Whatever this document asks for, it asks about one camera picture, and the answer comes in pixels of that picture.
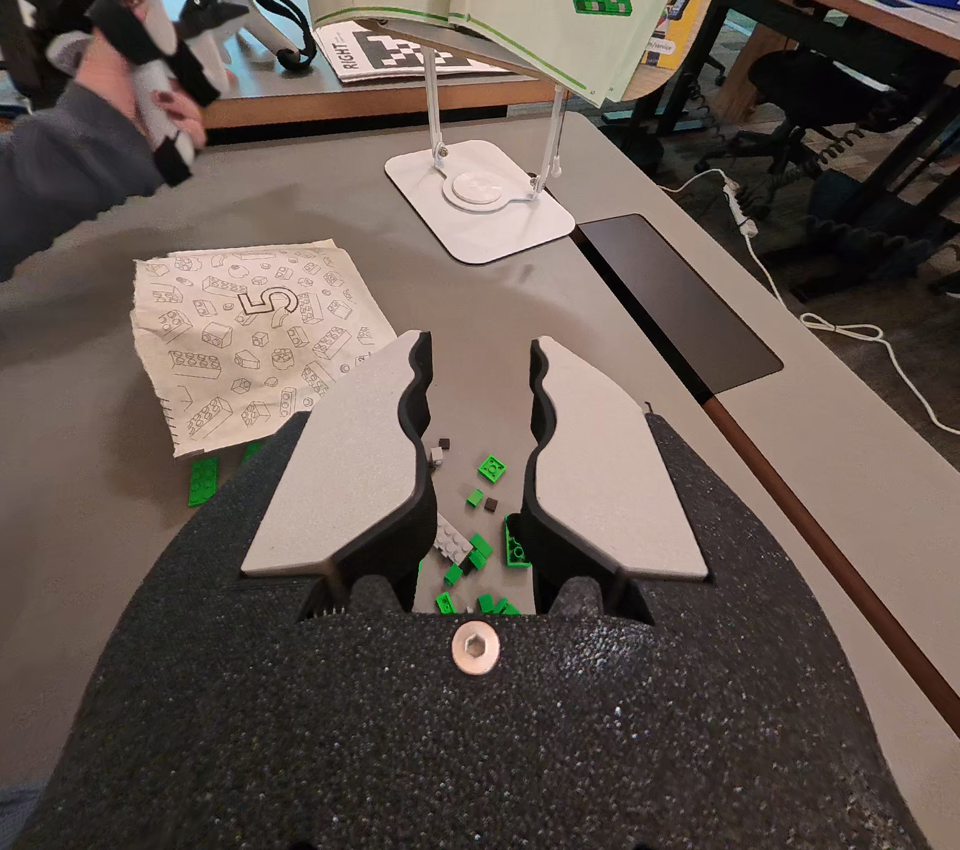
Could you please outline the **person's left forearm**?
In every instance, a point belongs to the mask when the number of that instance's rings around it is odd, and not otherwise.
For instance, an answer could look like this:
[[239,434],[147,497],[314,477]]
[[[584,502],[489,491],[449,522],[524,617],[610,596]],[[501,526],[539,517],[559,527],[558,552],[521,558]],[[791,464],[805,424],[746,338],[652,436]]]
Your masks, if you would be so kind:
[[146,138],[126,116],[71,83],[1,140],[1,280],[80,223],[163,184]]

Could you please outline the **person's left hand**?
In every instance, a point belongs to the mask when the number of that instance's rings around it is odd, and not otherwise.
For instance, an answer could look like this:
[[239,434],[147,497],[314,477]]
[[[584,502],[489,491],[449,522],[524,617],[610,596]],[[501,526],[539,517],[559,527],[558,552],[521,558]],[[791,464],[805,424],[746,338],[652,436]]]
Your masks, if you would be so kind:
[[[74,82],[100,96],[126,116],[142,136],[146,136],[130,69],[126,59],[95,30],[78,65]],[[170,79],[166,88],[154,92],[152,98],[174,126],[192,140],[195,149],[206,147],[202,113],[177,81]]]

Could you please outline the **white printed paper bag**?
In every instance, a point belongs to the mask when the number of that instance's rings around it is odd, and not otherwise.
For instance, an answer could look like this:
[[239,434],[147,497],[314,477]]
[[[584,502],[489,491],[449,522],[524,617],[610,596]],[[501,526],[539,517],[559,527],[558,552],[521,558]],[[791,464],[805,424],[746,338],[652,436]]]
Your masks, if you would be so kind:
[[134,345],[174,458],[275,433],[396,333],[332,240],[135,263]]

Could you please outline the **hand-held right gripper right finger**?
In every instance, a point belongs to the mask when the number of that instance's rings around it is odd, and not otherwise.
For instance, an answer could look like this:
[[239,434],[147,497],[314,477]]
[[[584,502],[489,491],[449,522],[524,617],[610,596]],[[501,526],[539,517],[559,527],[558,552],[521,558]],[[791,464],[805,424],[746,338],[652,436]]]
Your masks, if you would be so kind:
[[522,490],[522,548],[545,612],[576,577],[606,612],[644,612],[643,581],[711,577],[640,404],[551,336],[531,343],[534,449]]

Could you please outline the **printed tag board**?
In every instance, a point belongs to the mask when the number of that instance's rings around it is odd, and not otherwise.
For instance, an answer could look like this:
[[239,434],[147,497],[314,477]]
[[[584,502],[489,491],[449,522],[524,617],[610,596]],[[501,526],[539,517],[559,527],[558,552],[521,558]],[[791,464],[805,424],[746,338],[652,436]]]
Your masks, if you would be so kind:
[[[342,86],[425,77],[422,47],[411,40],[375,33],[352,20],[312,31],[318,51]],[[434,50],[437,76],[510,76],[503,67],[449,50]]]

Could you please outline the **pile of lego pieces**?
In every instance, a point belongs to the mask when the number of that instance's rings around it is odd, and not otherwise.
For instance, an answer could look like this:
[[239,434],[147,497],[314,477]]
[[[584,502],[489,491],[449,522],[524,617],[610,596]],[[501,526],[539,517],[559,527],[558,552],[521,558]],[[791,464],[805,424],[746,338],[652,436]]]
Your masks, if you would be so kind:
[[[253,440],[246,444],[242,462],[250,459],[263,446],[265,439]],[[450,440],[442,438],[437,448],[431,449],[431,462],[439,462],[441,451],[449,449]],[[490,484],[496,484],[506,472],[506,465],[495,456],[488,456],[479,466],[478,474]],[[208,457],[195,460],[191,464],[187,505],[189,508],[202,506],[214,496],[219,487],[219,458]],[[484,496],[484,491],[474,489],[466,498],[470,508],[477,508],[481,502],[484,509],[493,513],[498,502],[492,497]],[[521,515],[509,513],[504,516],[502,523],[504,532],[504,556],[508,568],[531,568],[526,553],[519,538]],[[474,534],[468,541],[456,536],[449,523],[444,523],[438,515],[438,534],[435,542],[441,555],[450,561],[450,567],[443,577],[445,589],[438,593],[435,602],[438,612],[445,616],[457,613],[450,590],[469,571],[481,570],[486,567],[494,553],[492,545],[482,534]],[[508,597],[494,601],[489,593],[482,593],[478,597],[478,606],[481,614],[517,616],[521,612],[510,602]]]

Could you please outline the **yellow leaflet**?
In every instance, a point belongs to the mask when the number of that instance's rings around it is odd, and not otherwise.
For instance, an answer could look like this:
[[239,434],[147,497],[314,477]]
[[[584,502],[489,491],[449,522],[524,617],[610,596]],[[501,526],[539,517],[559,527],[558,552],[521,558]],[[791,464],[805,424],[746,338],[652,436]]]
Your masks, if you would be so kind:
[[677,70],[698,32],[697,20],[704,3],[705,0],[670,0],[654,28],[641,65]]

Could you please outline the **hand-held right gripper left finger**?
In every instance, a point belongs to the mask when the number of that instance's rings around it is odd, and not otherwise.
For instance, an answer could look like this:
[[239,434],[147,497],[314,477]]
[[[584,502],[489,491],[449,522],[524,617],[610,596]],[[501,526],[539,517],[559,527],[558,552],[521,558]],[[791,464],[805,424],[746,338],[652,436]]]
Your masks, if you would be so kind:
[[336,595],[387,579],[414,606],[438,505],[423,436],[433,379],[429,331],[404,332],[309,413],[241,572],[310,575]]

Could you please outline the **book stand with wooden board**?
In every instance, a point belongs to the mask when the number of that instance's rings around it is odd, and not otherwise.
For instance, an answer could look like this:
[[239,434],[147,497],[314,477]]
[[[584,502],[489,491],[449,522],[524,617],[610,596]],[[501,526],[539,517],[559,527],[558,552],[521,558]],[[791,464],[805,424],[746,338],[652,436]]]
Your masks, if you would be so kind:
[[380,35],[412,38],[423,48],[429,141],[416,152],[391,157],[385,173],[454,260],[487,265],[564,239],[579,225],[629,214],[624,191],[631,184],[639,184],[642,194],[656,193],[624,158],[615,158],[610,149],[599,152],[597,146],[591,152],[608,179],[590,183],[586,159],[575,157],[573,182],[557,184],[567,94],[557,77],[545,149],[534,177],[488,137],[445,141],[435,51],[461,50],[534,77],[546,76],[546,67],[469,31],[382,16],[364,18],[363,23]]

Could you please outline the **black office chair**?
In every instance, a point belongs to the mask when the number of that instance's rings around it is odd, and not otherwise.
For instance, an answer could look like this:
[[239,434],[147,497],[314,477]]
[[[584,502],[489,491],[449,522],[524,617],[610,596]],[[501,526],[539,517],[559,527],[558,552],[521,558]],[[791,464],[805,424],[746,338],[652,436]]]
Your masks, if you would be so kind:
[[783,121],[768,135],[740,132],[707,155],[770,157],[765,197],[739,188],[734,199],[743,219],[764,219],[777,191],[801,179],[817,181],[828,166],[868,135],[887,135],[912,121],[953,69],[954,61],[924,50],[907,54],[882,88],[807,49],[778,51],[750,68],[751,84]]

